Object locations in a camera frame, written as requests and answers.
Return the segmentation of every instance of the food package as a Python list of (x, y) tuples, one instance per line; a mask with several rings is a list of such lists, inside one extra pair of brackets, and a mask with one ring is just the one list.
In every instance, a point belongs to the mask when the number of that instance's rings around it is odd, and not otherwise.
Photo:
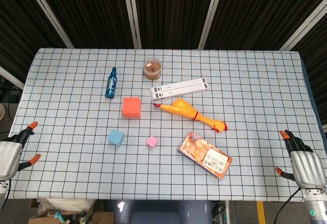
[(219, 179), (224, 177), (233, 160), (232, 157), (211, 145), (192, 131), (180, 146), (179, 152)]

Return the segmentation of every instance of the yellow rubber chicken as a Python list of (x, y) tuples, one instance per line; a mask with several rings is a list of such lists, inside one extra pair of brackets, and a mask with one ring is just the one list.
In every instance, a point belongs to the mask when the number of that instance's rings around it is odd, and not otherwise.
[(182, 99), (178, 98), (172, 105), (157, 103), (154, 103), (153, 105), (173, 114), (181, 115), (192, 120), (198, 120), (203, 123), (206, 123), (207, 125), (210, 125), (211, 128), (214, 129), (216, 132), (220, 132), (223, 130), (227, 131), (227, 125), (225, 124), (225, 122), (220, 120), (213, 120), (203, 116), (195, 108), (193, 108), (190, 104), (188, 104)]

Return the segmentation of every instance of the black curtain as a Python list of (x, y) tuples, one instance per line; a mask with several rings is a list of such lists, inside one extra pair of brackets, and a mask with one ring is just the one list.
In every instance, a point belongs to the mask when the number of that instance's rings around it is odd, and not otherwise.
[(136, 0), (142, 48), (198, 48), (211, 0)]
[(125, 0), (46, 0), (75, 48), (134, 48)]
[(41, 47), (65, 47), (36, 0), (0, 0), (0, 66), (23, 83)]
[(327, 124), (327, 15), (292, 49), (300, 52), (323, 125)]
[(219, 0), (205, 49), (278, 50), (322, 0)]

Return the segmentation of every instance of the pink foam cube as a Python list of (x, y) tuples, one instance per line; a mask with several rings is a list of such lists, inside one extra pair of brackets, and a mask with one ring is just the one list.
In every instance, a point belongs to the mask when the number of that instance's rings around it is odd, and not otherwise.
[(156, 146), (158, 140), (153, 137), (153, 136), (150, 136), (149, 139), (147, 140), (147, 144), (150, 146), (150, 147), (154, 147)]

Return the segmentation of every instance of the blue foam cube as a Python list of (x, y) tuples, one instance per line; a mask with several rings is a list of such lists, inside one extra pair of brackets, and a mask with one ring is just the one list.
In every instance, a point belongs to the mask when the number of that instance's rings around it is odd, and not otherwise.
[(125, 135), (122, 132), (112, 130), (107, 140), (112, 144), (120, 146), (124, 140), (124, 137)]

